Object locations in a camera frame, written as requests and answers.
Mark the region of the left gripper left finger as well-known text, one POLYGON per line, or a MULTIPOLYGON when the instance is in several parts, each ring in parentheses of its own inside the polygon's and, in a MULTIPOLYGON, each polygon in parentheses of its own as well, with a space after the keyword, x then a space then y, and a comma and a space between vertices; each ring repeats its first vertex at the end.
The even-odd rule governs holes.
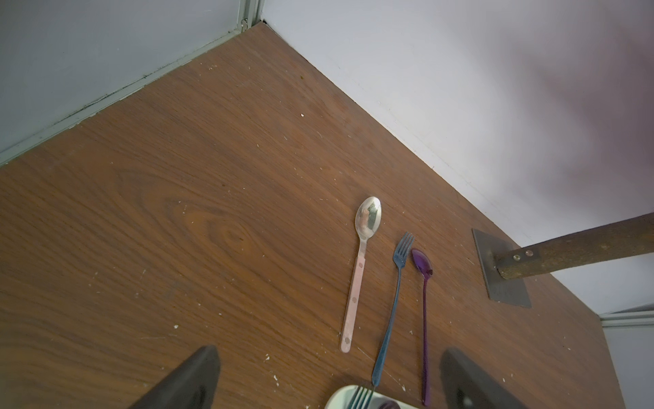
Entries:
POLYGON ((199 348, 132 408, 211 408, 221 373, 216 346, 199 348))

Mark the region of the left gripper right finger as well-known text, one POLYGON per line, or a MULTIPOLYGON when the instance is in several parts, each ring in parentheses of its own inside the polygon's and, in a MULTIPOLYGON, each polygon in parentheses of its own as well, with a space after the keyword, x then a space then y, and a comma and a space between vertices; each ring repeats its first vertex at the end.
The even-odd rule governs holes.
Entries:
POLYGON ((440 377, 448 408, 526 408, 460 349, 442 354, 440 377))

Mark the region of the purple spoon thin handle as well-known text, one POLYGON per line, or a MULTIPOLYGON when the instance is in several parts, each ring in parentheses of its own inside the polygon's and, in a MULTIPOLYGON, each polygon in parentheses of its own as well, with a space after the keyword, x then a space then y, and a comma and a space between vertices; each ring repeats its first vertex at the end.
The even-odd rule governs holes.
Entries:
POLYGON ((417 248, 411 250, 412 260, 417 271, 422 275, 422 405, 428 407, 431 402, 429 341, 427 340, 427 283, 434 271, 427 255, 417 248))

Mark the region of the dark purple spoon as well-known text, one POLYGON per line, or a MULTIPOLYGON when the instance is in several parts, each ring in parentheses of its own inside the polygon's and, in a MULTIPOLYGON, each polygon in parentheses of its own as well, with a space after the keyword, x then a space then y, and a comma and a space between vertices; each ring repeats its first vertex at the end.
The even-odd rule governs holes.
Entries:
POLYGON ((387 402, 383 402, 378 409, 400 409, 400 405, 394 400, 388 400, 387 402))

